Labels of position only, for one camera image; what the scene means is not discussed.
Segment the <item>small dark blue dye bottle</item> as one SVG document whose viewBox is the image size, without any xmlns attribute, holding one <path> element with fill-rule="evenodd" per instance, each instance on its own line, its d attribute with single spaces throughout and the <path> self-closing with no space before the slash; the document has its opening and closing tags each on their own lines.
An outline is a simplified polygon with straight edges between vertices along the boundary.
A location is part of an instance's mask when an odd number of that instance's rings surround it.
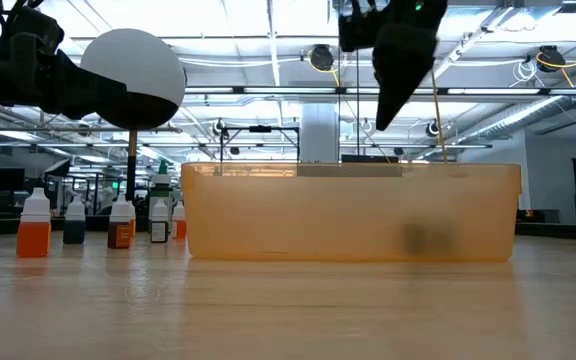
<svg viewBox="0 0 576 360">
<path fill-rule="evenodd" d="M 68 205 L 63 223 L 63 243 L 81 245 L 86 231 L 85 206 L 79 196 L 75 196 Z"/>
</svg>

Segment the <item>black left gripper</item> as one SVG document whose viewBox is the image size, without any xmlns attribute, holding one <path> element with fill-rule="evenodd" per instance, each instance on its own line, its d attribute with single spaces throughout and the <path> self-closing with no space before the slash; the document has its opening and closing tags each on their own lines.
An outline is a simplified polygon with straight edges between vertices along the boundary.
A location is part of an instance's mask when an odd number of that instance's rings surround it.
<svg viewBox="0 0 576 360">
<path fill-rule="evenodd" d="M 81 119 L 128 100 L 124 83 L 95 74 L 74 64 L 61 50 L 0 52 L 3 84 L 0 104 L 42 106 L 51 114 Z"/>
</svg>

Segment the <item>translucent orange plastic bin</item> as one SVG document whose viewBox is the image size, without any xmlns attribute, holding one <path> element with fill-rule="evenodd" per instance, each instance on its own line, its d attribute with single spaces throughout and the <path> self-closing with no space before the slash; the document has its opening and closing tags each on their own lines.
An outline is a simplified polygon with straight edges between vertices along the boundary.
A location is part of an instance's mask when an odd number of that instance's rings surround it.
<svg viewBox="0 0 576 360">
<path fill-rule="evenodd" d="M 513 164 L 188 163 L 188 246 L 219 260 L 504 262 Z"/>
</svg>

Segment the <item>small white ball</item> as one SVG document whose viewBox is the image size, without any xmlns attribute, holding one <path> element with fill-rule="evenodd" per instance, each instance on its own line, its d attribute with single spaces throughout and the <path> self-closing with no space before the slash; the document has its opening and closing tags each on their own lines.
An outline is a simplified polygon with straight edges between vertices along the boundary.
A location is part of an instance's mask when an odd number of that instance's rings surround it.
<svg viewBox="0 0 576 360">
<path fill-rule="evenodd" d="M 16 254 L 22 258 L 45 257 L 51 241 L 50 201 L 37 187 L 25 200 L 17 230 Z"/>
</svg>

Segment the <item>distant dark monitor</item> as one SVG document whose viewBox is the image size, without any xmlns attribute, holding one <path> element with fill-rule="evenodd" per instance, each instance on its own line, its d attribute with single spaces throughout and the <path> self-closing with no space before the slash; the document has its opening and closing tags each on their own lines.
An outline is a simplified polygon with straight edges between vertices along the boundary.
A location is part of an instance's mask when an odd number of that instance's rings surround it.
<svg viewBox="0 0 576 360">
<path fill-rule="evenodd" d="M 21 191 L 24 185 L 24 168 L 0 168 L 0 191 Z"/>
</svg>

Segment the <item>small orange dye bottle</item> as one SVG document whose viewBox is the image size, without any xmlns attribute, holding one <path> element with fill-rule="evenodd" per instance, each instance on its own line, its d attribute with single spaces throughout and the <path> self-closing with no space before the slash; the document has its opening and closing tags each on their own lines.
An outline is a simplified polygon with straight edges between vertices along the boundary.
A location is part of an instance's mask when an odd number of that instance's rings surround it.
<svg viewBox="0 0 576 360">
<path fill-rule="evenodd" d="M 186 239 L 187 224 L 186 212 L 182 201 L 178 201 L 172 213 L 172 235 L 175 240 Z"/>
</svg>

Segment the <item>large green cap dye bottle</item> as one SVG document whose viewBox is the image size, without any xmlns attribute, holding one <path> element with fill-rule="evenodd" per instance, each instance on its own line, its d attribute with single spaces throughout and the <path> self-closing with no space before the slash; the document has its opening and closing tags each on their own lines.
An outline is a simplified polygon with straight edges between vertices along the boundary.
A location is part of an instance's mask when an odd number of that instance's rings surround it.
<svg viewBox="0 0 576 360">
<path fill-rule="evenodd" d="M 153 210 L 161 200 L 166 206 L 167 210 L 165 212 L 166 220 L 171 222 L 172 219 L 172 177 L 168 171 L 168 163 L 162 160 L 158 172 L 151 177 L 152 186 L 149 191 L 149 212 L 148 220 L 153 219 Z"/>
</svg>

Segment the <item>distant black gantry frame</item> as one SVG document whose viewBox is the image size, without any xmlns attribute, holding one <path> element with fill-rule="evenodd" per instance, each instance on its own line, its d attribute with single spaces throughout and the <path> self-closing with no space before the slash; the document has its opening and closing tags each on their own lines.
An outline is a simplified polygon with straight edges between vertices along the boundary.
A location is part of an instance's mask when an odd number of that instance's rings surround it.
<svg viewBox="0 0 576 360">
<path fill-rule="evenodd" d="M 296 139 L 293 140 L 287 135 L 288 131 L 293 131 Z M 296 162 L 301 161 L 301 133 L 299 127 L 287 126 L 270 126 L 270 125 L 251 125 L 251 126 L 225 126 L 221 128 L 219 134 L 219 161 L 224 161 L 224 149 L 230 146 L 242 147 L 242 144 L 233 144 L 232 141 L 241 133 L 257 133 L 267 134 L 272 132 L 279 132 L 289 142 L 289 144 L 296 149 Z"/>
</svg>

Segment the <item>small brown dye bottle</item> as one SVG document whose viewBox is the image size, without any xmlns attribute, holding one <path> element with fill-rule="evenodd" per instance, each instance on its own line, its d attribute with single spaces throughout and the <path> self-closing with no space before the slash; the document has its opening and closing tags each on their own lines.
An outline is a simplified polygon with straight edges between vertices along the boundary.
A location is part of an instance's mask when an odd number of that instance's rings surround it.
<svg viewBox="0 0 576 360">
<path fill-rule="evenodd" d="M 110 249 L 127 249 L 131 245 L 132 224 L 130 206 L 121 194 L 113 203 L 109 215 L 107 246 Z"/>
</svg>

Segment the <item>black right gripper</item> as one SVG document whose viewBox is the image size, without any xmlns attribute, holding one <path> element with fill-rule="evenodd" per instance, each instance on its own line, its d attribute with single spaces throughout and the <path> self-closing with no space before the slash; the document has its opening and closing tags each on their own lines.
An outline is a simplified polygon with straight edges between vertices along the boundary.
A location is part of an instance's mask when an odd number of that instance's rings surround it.
<svg viewBox="0 0 576 360">
<path fill-rule="evenodd" d="M 434 63 L 447 0 L 389 0 L 379 12 L 372 64 L 379 84 L 376 129 L 385 130 Z"/>
</svg>

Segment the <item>white globe table lamp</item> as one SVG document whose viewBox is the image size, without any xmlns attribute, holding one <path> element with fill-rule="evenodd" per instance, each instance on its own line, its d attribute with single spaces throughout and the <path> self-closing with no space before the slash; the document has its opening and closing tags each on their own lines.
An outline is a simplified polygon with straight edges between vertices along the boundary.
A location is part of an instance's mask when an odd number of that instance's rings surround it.
<svg viewBox="0 0 576 360">
<path fill-rule="evenodd" d="M 80 67 L 126 87 L 124 96 L 96 113 L 129 131 L 126 200 L 132 201 L 137 133 L 157 128 L 177 113 L 187 85 L 184 67 L 163 40 L 132 28 L 98 36 L 85 49 Z"/>
</svg>

